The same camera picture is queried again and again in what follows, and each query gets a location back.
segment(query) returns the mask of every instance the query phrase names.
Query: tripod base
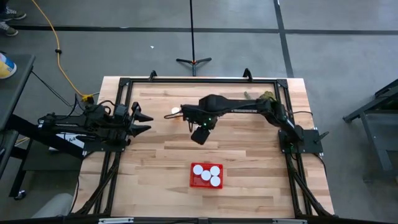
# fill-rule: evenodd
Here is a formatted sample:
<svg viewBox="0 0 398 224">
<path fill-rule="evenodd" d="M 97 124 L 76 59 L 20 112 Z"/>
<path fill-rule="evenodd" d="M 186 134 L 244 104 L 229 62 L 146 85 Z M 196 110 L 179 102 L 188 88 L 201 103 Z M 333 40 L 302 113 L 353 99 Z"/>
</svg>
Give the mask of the tripod base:
<svg viewBox="0 0 398 224">
<path fill-rule="evenodd" d="M 211 58 L 200 59 L 200 60 L 197 60 L 197 61 L 195 61 L 195 60 L 185 60 L 185 59 L 177 58 L 176 61 L 185 62 L 185 63 L 190 64 L 192 66 L 192 76 L 195 77 L 197 75 L 197 65 L 200 62 L 209 62 L 209 61 L 211 61 Z"/>
</svg>

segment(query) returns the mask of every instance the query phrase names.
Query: person's foot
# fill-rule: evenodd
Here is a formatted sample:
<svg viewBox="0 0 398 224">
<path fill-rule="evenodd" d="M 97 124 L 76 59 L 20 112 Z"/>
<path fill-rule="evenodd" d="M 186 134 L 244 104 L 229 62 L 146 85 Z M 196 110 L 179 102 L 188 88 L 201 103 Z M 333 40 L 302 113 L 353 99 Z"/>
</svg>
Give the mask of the person's foot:
<svg viewBox="0 0 398 224">
<path fill-rule="evenodd" d="M 9 37 L 14 37 L 18 34 L 18 30 L 10 27 L 6 22 L 0 22 L 0 32 Z"/>
<path fill-rule="evenodd" d="M 0 13 L 0 21 L 10 21 L 12 19 L 19 20 L 26 17 L 26 13 L 22 11 L 13 10 L 6 8 L 6 10 Z"/>
</svg>

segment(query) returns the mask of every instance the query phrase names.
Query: gray concrete floor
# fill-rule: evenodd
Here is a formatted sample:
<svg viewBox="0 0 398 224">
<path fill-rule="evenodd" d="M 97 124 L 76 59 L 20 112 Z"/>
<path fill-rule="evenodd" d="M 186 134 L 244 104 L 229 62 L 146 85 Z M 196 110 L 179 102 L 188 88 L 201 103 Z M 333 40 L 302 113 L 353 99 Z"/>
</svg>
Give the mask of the gray concrete floor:
<svg viewBox="0 0 398 224">
<path fill-rule="evenodd" d="M 120 27 L 189 27 L 185 0 L 37 1 L 56 25 Z M 287 29 L 396 30 L 397 1 L 280 0 Z M 22 24 L 45 24 L 28 0 L 11 0 L 28 12 Z M 272 0 L 194 1 L 195 27 L 277 28 Z M 190 34 L 172 32 L 58 32 L 62 63 L 85 93 L 99 91 L 106 75 L 190 76 L 175 62 L 190 59 Z M 197 58 L 212 57 L 198 75 L 240 77 L 244 68 L 255 77 L 286 77 L 279 34 L 195 34 Z M 394 181 L 364 184 L 362 175 L 374 159 L 358 121 L 341 119 L 369 101 L 373 93 L 397 78 L 398 36 L 287 35 L 294 76 L 304 78 L 314 120 L 323 140 L 328 183 L 335 213 L 345 218 L 398 222 L 398 187 Z M 56 66 L 55 39 L 48 31 L 21 31 L 0 37 L 0 50 L 34 54 L 34 70 L 69 102 L 74 92 Z M 16 113 L 31 122 L 68 107 L 30 77 Z M 18 161 L 11 160 L 0 181 L 0 219 L 28 218 L 51 196 L 73 194 L 76 173 L 31 173 L 24 182 L 28 196 L 7 198 Z"/>
</svg>

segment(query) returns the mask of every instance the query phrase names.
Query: wooden table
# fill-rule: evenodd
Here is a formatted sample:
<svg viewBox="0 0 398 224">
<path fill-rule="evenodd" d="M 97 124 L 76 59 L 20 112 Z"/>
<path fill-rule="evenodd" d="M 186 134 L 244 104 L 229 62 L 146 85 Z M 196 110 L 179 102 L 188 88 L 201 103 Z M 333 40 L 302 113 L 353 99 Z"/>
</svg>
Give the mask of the wooden table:
<svg viewBox="0 0 398 224">
<path fill-rule="evenodd" d="M 104 77 L 99 101 L 115 101 L 119 78 Z M 291 78 L 288 84 L 293 111 L 310 111 L 304 80 Z M 274 92 L 272 85 L 135 83 L 132 90 L 131 103 L 138 101 L 142 112 L 153 117 L 154 121 L 145 123 L 152 129 L 134 138 L 122 155 L 112 216 L 294 216 L 286 162 L 277 140 L 278 128 L 270 125 L 264 117 L 226 114 L 219 119 L 203 146 L 190 140 L 186 122 L 178 118 L 163 119 L 173 107 L 197 104 L 200 98 L 210 93 L 244 99 L 243 93 L 247 91 L 257 98 L 266 90 Z M 312 116 L 308 113 L 295 114 L 295 121 L 303 128 L 313 128 Z M 103 153 L 96 152 L 83 161 L 74 210 L 81 208 L 97 187 L 103 156 Z M 191 162 L 223 164 L 223 189 L 190 188 Z M 322 163 L 314 155 L 305 154 L 303 164 L 308 187 L 333 213 Z M 298 195 L 304 211 L 300 190 Z"/>
</svg>

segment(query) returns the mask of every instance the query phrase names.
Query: red plastic container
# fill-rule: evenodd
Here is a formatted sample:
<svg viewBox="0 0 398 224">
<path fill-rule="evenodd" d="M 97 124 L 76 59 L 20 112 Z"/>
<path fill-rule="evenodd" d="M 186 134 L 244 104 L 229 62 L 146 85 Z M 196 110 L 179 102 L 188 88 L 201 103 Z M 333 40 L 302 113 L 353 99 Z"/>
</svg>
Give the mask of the red plastic container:
<svg viewBox="0 0 398 224">
<path fill-rule="evenodd" d="M 203 170 L 208 170 L 208 171 L 210 171 L 210 169 L 213 166 L 217 166 L 218 168 L 220 168 L 220 174 L 218 175 L 218 177 L 220 178 L 221 182 L 220 182 L 219 186 L 214 187 L 210 184 L 210 181 L 202 180 L 200 175 L 195 175 L 193 173 L 193 167 L 195 165 L 201 165 L 203 167 Z M 192 162 L 190 173 L 191 173 L 190 187 L 202 187 L 202 188 L 208 188 L 208 189 L 222 189 L 223 188 L 223 165 L 222 164 L 207 164 L 207 163 Z"/>
</svg>

